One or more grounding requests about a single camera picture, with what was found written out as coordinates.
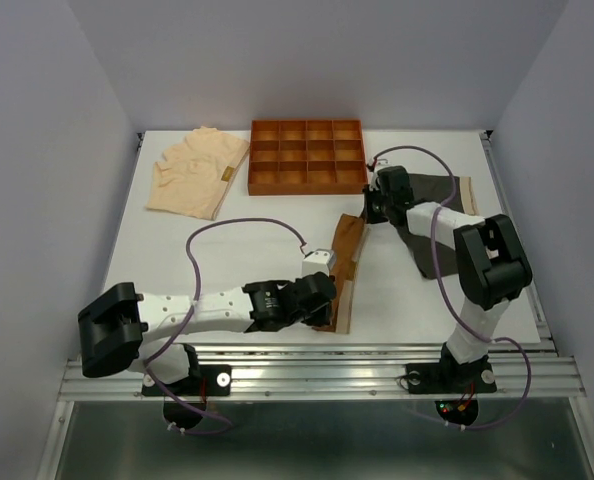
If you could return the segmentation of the brown underwear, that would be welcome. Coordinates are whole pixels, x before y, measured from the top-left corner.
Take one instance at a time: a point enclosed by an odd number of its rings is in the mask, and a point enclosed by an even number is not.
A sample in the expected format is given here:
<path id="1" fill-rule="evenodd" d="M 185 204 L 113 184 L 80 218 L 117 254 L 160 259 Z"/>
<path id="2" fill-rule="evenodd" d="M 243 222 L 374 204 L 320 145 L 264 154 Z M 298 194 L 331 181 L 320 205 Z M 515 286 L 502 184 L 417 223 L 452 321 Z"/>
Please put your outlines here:
<path id="1" fill-rule="evenodd" d="M 335 277 L 337 296 L 332 304 L 331 323 L 315 330 L 334 334 L 349 334 L 358 262 L 368 236 L 362 216 L 342 214 L 337 223 L 332 250 L 336 262 L 331 275 Z"/>

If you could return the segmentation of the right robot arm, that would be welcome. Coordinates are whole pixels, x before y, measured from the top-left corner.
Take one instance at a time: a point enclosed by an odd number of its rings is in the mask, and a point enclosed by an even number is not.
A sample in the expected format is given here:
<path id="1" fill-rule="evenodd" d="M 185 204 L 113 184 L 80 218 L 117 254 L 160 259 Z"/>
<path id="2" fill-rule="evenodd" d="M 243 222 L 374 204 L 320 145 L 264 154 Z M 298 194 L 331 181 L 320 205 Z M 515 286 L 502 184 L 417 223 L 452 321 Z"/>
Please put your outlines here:
<path id="1" fill-rule="evenodd" d="M 404 380 L 412 394 L 496 390 L 489 346 L 511 301 L 533 279 L 532 270 L 511 219 L 467 215 L 446 203 L 415 196 L 402 166 L 377 168 L 365 186 L 364 212 L 370 224 L 388 222 L 399 232 L 425 237 L 435 278 L 442 278 L 440 249 L 452 253 L 464 294 L 460 310 L 449 312 L 457 325 L 434 363 L 409 363 Z"/>

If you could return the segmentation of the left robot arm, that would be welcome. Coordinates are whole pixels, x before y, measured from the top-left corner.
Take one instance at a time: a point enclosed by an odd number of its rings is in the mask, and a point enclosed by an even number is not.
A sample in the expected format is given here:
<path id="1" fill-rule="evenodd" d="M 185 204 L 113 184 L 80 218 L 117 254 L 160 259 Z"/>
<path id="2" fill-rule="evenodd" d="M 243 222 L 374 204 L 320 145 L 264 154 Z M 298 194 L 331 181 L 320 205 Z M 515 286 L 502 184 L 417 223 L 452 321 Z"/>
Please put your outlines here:
<path id="1" fill-rule="evenodd" d="M 177 396 L 226 396 L 229 368 L 201 367 L 195 348 L 180 337 L 327 326 L 336 296 L 333 277 L 322 272 L 198 298 L 139 294 L 133 283 L 119 283 L 78 314 L 82 374 L 97 379 L 132 371 L 141 374 L 150 395 L 170 390 Z"/>

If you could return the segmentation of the dark grey underwear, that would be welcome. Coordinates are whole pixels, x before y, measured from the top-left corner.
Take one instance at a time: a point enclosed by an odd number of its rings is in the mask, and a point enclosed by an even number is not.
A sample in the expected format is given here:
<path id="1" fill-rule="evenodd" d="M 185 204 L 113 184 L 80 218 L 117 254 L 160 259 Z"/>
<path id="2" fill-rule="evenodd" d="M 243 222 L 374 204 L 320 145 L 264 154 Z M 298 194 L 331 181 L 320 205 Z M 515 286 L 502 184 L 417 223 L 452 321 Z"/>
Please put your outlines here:
<path id="1" fill-rule="evenodd" d="M 411 186 L 416 200 L 440 203 L 452 193 L 452 181 L 447 176 L 409 174 Z M 478 215 L 472 178 L 461 176 L 455 178 L 456 194 L 448 207 L 467 215 Z M 398 235 L 408 247 L 416 267 L 423 278 L 435 280 L 436 273 L 431 253 L 430 230 L 426 234 L 412 234 L 406 227 L 397 230 Z M 437 242 L 437 258 L 439 270 L 443 277 L 458 273 L 455 251 Z"/>

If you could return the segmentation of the peach underwear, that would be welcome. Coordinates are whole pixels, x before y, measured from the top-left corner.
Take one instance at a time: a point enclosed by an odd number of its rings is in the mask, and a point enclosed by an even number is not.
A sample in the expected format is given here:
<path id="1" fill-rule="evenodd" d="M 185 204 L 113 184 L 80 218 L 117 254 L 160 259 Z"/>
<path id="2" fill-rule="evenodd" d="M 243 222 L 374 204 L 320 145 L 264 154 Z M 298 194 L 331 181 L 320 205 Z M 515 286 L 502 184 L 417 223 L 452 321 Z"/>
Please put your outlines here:
<path id="1" fill-rule="evenodd" d="M 249 148 L 216 128 L 192 130 L 154 163 L 146 208 L 214 220 Z"/>

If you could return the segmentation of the orange compartment tray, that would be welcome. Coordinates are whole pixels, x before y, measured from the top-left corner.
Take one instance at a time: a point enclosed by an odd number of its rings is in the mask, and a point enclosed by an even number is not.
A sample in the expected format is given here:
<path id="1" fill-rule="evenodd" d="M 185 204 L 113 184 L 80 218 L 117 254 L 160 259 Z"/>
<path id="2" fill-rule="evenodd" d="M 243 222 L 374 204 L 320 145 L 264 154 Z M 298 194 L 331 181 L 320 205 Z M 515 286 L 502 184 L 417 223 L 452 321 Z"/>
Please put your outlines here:
<path id="1" fill-rule="evenodd" d="M 358 119 L 251 122 L 251 196 L 354 195 L 368 183 Z"/>

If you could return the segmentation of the aluminium front rail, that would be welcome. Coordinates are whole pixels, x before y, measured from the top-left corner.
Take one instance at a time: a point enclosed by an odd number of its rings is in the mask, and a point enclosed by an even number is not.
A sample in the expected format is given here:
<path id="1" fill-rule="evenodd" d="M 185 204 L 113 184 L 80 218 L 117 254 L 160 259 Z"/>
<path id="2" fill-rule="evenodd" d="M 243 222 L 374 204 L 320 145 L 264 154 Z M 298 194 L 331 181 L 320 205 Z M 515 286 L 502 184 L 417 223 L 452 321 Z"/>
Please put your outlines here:
<path id="1" fill-rule="evenodd" d="M 435 346 L 405 345 L 200 345 L 202 364 L 232 368 L 231 401 L 399 400 L 408 398 L 399 377 L 408 363 L 437 359 Z M 520 397 L 532 381 L 533 398 L 582 397 L 575 360 L 561 357 L 550 342 L 529 352 L 530 360 L 508 347 L 493 349 L 490 360 L 498 398 Z"/>

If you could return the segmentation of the aluminium rail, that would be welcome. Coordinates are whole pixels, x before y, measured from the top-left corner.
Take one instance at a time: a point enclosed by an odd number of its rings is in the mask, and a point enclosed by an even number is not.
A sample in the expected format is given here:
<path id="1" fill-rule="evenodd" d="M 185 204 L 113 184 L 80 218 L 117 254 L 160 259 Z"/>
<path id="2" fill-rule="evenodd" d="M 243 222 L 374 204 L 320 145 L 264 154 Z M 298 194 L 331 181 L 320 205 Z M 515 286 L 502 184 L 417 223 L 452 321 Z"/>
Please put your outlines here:
<path id="1" fill-rule="evenodd" d="M 497 167 L 496 157 L 493 152 L 492 145 L 492 131 L 481 131 L 479 133 L 482 150 L 484 152 L 488 170 L 491 176 L 491 181 L 494 184 L 496 196 L 500 204 L 501 212 L 507 215 L 513 222 L 518 238 L 521 239 L 519 226 L 514 218 L 510 205 L 508 203 L 507 195 L 499 176 L 499 169 Z M 551 329 L 548 325 L 537 289 L 535 285 L 536 277 L 533 277 L 532 283 L 523 289 L 521 296 L 517 300 L 513 300 L 508 310 L 500 320 L 495 333 L 502 333 L 503 336 L 511 337 L 519 341 L 522 346 L 530 351 L 544 351 L 558 354 L 556 343 L 553 339 Z M 515 331 L 517 326 L 520 330 L 527 329 L 530 324 L 533 325 L 536 334 L 539 336 L 539 342 L 524 342 L 520 340 L 520 335 Z"/>
<path id="2" fill-rule="evenodd" d="M 408 398 L 399 377 L 408 363 L 437 359 L 435 346 L 405 345 L 200 345 L 202 364 L 232 368 L 231 401 L 399 400 Z M 533 398 L 582 397 L 575 360 L 561 357 L 550 342 L 529 352 L 530 360 L 508 347 L 493 349 L 490 360 L 498 398 L 520 397 L 532 381 Z"/>

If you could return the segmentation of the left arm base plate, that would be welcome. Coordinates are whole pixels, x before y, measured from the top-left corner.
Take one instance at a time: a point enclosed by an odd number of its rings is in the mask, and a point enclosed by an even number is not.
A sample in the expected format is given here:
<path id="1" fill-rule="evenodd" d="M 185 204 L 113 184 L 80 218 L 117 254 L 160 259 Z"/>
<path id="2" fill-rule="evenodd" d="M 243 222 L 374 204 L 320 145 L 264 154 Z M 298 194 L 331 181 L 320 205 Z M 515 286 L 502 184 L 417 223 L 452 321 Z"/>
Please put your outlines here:
<path id="1" fill-rule="evenodd" d="M 178 367 L 152 367 L 151 371 L 160 382 L 172 380 L 166 387 L 180 397 L 226 397 L 231 392 L 232 368 L 228 364 L 204 364 L 195 371 Z"/>

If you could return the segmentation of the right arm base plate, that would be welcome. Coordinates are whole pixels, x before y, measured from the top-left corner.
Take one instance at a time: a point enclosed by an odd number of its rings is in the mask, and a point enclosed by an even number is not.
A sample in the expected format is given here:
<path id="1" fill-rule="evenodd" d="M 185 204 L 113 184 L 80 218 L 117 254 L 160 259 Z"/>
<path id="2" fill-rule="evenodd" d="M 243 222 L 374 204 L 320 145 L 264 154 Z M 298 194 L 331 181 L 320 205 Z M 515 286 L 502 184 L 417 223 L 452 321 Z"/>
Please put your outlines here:
<path id="1" fill-rule="evenodd" d="M 436 363 L 409 363 L 403 379 L 413 395 L 491 394 L 497 391 L 492 368 L 488 363 L 441 366 Z"/>

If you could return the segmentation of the aluminium right side rail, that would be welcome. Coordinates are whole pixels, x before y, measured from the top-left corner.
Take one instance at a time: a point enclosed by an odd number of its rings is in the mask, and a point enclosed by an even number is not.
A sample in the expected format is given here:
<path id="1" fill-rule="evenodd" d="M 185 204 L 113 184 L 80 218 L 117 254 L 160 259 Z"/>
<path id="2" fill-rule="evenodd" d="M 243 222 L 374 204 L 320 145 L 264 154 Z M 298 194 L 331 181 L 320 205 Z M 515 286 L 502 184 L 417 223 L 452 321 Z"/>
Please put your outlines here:
<path id="1" fill-rule="evenodd" d="M 482 150 L 484 152 L 488 170 L 491 176 L 491 181 L 494 184 L 496 196 L 500 204 L 501 212 L 507 215 L 513 222 L 518 238 L 521 239 L 519 226 L 514 218 L 510 205 L 508 203 L 507 195 L 499 176 L 499 169 L 497 167 L 496 157 L 493 152 L 492 145 L 492 131 L 481 131 L 479 133 Z M 522 346 L 530 351 L 544 351 L 558 354 L 556 343 L 553 339 L 551 329 L 548 325 L 537 289 L 535 285 L 536 277 L 533 277 L 532 283 L 523 289 L 521 296 L 517 300 L 513 300 L 508 310 L 500 320 L 495 333 L 502 333 L 503 336 L 511 337 L 519 341 Z M 539 336 L 539 342 L 524 342 L 520 340 L 520 335 L 515 331 L 517 326 L 520 330 L 527 329 L 530 324 L 533 325 L 536 334 Z"/>

